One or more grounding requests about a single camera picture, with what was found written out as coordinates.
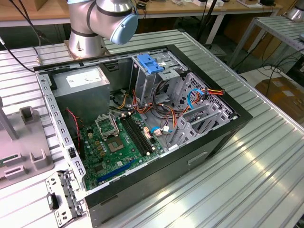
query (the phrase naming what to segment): metal table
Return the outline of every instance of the metal table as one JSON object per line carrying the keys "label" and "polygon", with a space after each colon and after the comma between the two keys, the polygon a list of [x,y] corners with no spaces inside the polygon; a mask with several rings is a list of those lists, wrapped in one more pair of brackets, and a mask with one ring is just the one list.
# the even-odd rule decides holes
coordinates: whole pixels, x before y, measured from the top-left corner
{"label": "metal table", "polygon": [[304,48],[304,42],[299,39],[299,36],[304,33],[304,22],[292,22],[284,16],[253,18],[235,51],[233,52],[233,55],[228,63],[230,67],[235,62],[239,52],[243,48],[255,26],[260,27],[262,31],[259,33],[248,50],[249,52],[258,44],[265,32],[270,33],[297,51]]}
{"label": "metal table", "polygon": [[[175,44],[254,118],[215,157],[101,227],[293,227],[304,213],[304,129],[236,73],[177,30],[139,34],[126,45],[106,41],[111,53]],[[70,60],[63,44],[38,48],[43,64]],[[31,48],[14,53],[32,67]],[[39,110],[55,168],[0,190],[4,227],[56,227],[44,179],[67,168],[32,73],[0,52],[0,95],[6,114]],[[90,227],[88,217],[68,228]]]}

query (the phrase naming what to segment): blue plastic clip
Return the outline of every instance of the blue plastic clip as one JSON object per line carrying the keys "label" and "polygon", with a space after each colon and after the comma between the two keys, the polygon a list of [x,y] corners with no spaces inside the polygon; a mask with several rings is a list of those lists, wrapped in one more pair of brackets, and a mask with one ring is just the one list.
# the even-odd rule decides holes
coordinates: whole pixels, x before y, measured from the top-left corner
{"label": "blue plastic clip", "polygon": [[158,73],[164,70],[164,68],[158,65],[155,59],[148,54],[138,55],[137,59],[148,70],[149,74]]}

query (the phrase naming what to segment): green motherboard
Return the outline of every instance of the green motherboard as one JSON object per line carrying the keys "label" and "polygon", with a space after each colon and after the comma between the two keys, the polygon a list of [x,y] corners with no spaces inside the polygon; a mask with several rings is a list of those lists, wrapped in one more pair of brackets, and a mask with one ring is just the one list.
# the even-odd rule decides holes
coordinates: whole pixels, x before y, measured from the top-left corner
{"label": "green motherboard", "polygon": [[[146,133],[148,128],[138,113],[129,116],[130,125],[124,123],[126,120],[122,118],[115,118],[114,121],[119,133],[109,135],[107,138],[102,134],[113,128],[109,126],[108,121],[98,122],[98,126],[94,124],[80,130],[84,141],[85,159],[82,158],[82,162],[86,170],[84,179],[87,190],[163,153],[157,138],[150,132]],[[138,138],[143,139],[143,137],[145,142],[139,144]],[[151,153],[143,154],[144,143],[152,149]]]}

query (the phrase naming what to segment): wooden table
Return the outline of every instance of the wooden table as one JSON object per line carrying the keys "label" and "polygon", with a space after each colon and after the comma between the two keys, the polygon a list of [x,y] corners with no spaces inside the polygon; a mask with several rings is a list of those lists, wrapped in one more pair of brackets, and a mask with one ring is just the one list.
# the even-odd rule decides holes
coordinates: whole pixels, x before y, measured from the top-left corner
{"label": "wooden table", "polygon": [[[248,8],[236,0],[224,3],[223,7],[214,8],[212,15],[217,15],[217,19],[213,25],[207,44],[211,44],[218,28],[227,14],[243,14],[243,13],[261,13],[271,12],[271,16],[277,15],[281,9],[280,5],[275,7]],[[165,2],[151,1],[147,3],[146,18],[168,18],[168,17],[187,17],[202,16],[204,7],[199,7],[193,3],[185,3],[184,5],[176,5],[171,0]],[[144,11],[138,9],[139,18],[144,17]],[[70,15],[65,0],[48,0],[45,5],[38,11],[28,12],[34,25],[48,24],[66,24],[70,23]],[[27,26],[28,23],[13,7],[0,6],[0,27]]]}

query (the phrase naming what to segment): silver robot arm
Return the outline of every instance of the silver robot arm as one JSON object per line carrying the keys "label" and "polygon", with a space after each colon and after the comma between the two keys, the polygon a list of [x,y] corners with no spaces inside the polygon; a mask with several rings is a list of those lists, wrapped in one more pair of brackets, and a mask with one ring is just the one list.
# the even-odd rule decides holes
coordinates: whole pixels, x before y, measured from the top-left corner
{"label": "silver robot arm", "polygon": [[125,44],[134,35],[138,17],[131,0],[68,0],[70,51],[81,58],[102,55],[102,37]]}
{"label": "silver robot arm", "polygon": [[304,0],[298,0],[294,7],[288,11],[285,16],[294,22],[304,20]]}

